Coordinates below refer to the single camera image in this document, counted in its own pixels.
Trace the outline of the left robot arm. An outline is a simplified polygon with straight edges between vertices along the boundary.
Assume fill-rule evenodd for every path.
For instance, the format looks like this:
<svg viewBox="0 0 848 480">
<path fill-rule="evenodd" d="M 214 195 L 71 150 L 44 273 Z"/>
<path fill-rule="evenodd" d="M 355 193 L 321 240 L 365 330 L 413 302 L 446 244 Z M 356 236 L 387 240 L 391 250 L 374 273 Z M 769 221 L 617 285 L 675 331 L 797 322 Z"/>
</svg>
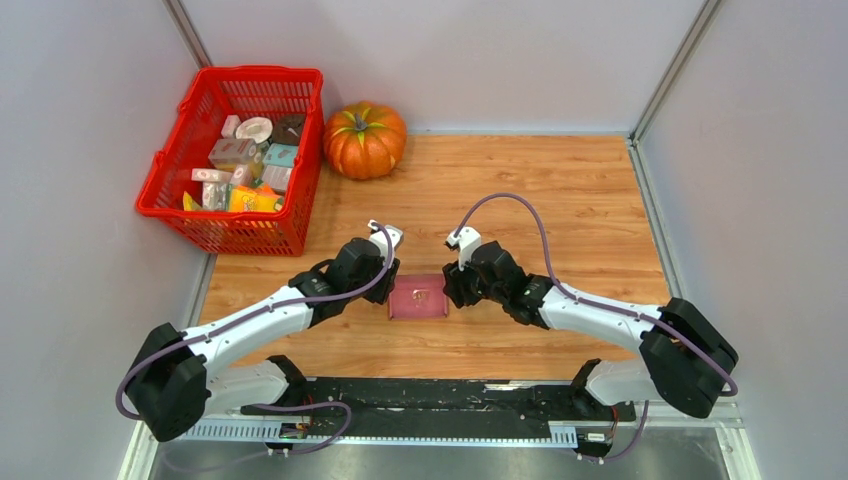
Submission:
<svg viewBox="0 0 848 480">
<path fill-rule="evenodd" d="M 340 315 L 359 298 L 385 303 L 402 241 L 401 231 L 377 226 L 369 238 L 352 239 L 335 258 L 234 314 L 184 331 L 170 323 L 154 328 L 120 383 L 118 410 L 143 421 L 160 442 L 183 435 L 209 415 L 296 413 L 305 403 L 305 378 L 291 360 L 276 355 L 247 367 L 236 361 Z"/>
</svg>

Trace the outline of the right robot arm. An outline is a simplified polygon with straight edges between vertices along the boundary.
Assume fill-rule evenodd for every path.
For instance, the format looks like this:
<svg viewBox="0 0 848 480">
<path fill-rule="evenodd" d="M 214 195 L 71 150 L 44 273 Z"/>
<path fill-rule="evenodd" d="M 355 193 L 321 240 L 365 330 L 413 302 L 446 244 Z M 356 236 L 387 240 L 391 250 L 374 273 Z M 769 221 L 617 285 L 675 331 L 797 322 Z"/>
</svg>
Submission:
<svg viewBox="0 0 848 480">
<path fill-rule="evenodd" d="M 519 324 L 581 333 L 636 354 L 584 364 L 570 391 L 579 416 L 593 419 L 625 401 L 662 400 L 704 419 L 719 398 L 737 393 L 731 373 L 738 353 L 693 303 L 673 297 L 665 305 L 628 304 L 528 274 L 496 241 L 452 238 L 446 245 L 458 254 L 443 268 L 444 293 L 456 307 L 492 301 Z"/>
</svg>

